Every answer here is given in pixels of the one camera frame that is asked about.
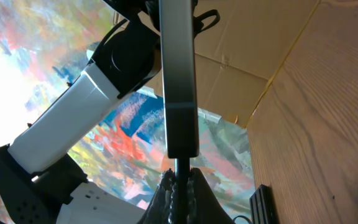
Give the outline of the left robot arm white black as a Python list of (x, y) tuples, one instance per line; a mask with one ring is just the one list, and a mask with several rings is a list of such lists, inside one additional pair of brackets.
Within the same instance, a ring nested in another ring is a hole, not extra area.
[[(109, 1), (122, 16), (80, 76), (13, 143), (0, 147), (0, 196), (15, 223), (191, 223), (190, 159), (199, 154), (195, 37), (220, 20), (196, 1)], [(147, 210), (88, 180), (68, 150), (156, 74), (175, 167)]]

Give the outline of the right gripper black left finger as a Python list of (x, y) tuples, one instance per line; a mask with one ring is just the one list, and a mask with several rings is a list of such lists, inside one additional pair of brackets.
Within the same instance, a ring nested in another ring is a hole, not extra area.
[(146, 211), (137, 224), (178, 223), (178, 184), (174, 172), (169, 169), (161, 173), (160, 183)]

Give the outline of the Galaxy smartphone with reflective screen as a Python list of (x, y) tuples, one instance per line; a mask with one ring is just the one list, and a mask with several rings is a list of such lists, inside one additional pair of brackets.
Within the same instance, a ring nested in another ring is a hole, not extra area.
[(163, 99), (168, 157), (199, 153), (193, 10), (190, 0), (160, 0)]

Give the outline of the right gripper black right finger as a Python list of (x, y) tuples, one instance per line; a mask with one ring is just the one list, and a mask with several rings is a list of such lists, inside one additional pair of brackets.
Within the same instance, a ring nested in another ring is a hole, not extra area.
[(193, 167), (187, 183), (188, 224), (233, 224), (220, 206), (203, 173)]

